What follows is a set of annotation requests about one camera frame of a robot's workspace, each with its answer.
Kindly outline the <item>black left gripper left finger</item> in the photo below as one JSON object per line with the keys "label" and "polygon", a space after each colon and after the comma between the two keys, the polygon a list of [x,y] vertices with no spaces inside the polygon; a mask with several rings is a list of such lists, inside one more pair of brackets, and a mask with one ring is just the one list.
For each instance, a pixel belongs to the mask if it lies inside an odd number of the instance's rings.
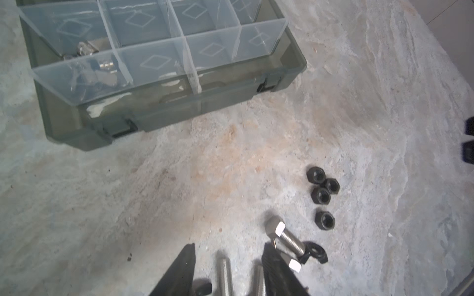
{"label": "black left gripper left finger", "polygon": [[195,244],[187,244],[149,296],[188,296],[195,273]]}

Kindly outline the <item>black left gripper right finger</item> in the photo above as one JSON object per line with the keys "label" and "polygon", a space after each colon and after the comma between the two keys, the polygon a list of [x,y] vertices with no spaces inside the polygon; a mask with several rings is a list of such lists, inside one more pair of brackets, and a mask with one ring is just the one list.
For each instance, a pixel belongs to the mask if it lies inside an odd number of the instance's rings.
{"label": "black left gripper right finger", "polygon": [[267,296],[308,296],[286,261],[285,252],[265,243],[261,257]]}

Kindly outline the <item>silver wing nut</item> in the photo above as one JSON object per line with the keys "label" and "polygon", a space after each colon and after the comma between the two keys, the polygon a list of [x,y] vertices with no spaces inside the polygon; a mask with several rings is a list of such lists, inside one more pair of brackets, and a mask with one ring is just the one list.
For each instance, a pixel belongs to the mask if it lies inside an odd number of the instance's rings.
{"label": "silver wing nut", "polygon": [[62,60],[72,60],[78,57],[91,56],[99,52],[99,49],[95,48],[91,43],[79,42],[76,46],[75,54],[65,54],[62,56]]}
{"label": "silver wing nut", "polygon": [[73,92],[79,87],[99,91],[103,88],[116,87],[119,84],[117,70],[111,63],[100,64],[95,60],[88,60],[74,62],[69,67],[72,70],[70,90]]}

